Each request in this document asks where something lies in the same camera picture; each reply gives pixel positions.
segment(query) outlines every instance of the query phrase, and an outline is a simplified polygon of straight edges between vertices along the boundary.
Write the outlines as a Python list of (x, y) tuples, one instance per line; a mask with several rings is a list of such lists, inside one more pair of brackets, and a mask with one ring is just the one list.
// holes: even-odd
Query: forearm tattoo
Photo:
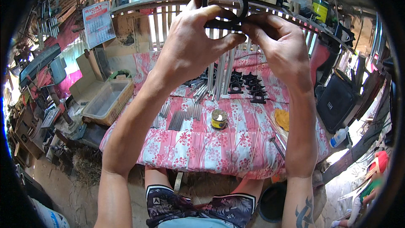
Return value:
[(312, 198), (308, 200), (308, 197), (305, 200), (306, 206), (298, 212), (298, 205), (295, 208), (295, 215), (297, 217), (297, 228), (308, 228), (309, 224), (313, 224), (312, 211), (313, 204)]

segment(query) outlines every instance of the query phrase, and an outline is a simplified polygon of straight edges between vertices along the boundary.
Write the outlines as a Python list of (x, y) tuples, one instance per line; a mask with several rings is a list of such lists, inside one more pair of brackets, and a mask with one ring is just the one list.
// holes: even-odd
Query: calendar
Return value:
[(110, 2), (104, 1), (83, 9), (83, 22), (89, 48), (115, 38)]

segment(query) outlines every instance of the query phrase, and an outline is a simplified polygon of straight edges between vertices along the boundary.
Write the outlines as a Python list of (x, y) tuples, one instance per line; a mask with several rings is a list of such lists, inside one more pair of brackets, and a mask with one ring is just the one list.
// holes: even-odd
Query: dark patterned shorts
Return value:
[(164, 185), (149, 185), (146, 201), (150, 219), (146, 225), (153, 228), (175, 218), (200, 217), (225, 221), (230, 227), (244, 228), (256, 206), (256, 197), (248, 194), (216, 195), (203, 206), (195, 207), (190, 198), (175, 194)]

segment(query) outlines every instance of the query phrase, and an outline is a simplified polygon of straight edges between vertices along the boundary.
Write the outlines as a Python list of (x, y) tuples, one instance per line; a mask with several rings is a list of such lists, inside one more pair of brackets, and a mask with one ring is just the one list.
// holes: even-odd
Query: workbench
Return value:
[[(138, 93), (148, 72), (155, 65), (158, 55), (159, 52), (148, 52), (126, 56), (127, 60), (134, 61), (137, 69), (137, 74), (134, 76), (134, 95), (127, 105)], [(222, 95), (219, 101), (211, 101), (211, 98), (206, 97), (201, 103), (203, 106), (201, 120), (186, 119), (181, 131), (173, 131), (167, 130), (173, 113), (176, 110), (186, 110), (187, 106), (194, 102), (192, 96), (186, 95), (189, 89), (175, 90), (168, 98), (171, 104), (168, 118), (159, 119), (159, 129), (149, 130), (137, 163), (180, 171), (208, 171), (251, 179), (264, 179), (284, 173), (284, 160), (274, 143), (269, 142), (268, 139), (275, 136), (276, 132), (280, 132), (279, 126), (272, 119), (274, 110), (276, 108), (289, 110), (287, 88), (273, 75), (266, 58), (261, 53), (237, 50), (233, 68), (243, 74), (252, 72), (263, 80), (268, 94), (266, 104), (251, 103), (251, 96), (246, 93)], [(223, 109), (228, 113), (229, 126), (222, 131), (211, 128), (211, 112), (214, 109)], [(119, 118), (120, 116), (105, 133), (100, 143), (100, 150), (104, 150), (108, 144), (108, 139)], [(321, 161), (329, 156), (331, 147), (328, 143), (327, 131), (318, 118), (316, 139), (318, 161)], [(286, 138), (281, 136), (281, 140), (286, 144)]]

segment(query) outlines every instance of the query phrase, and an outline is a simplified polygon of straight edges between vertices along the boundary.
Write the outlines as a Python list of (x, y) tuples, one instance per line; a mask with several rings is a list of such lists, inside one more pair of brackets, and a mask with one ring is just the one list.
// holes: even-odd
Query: speaker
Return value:
[(332, 74), (327, 87), (318, 100), (316, 109), (327, 131), (335, 134), (338, 129), (344, 128), (344, 121), (356, 106), (358, 96), (352, 85)]

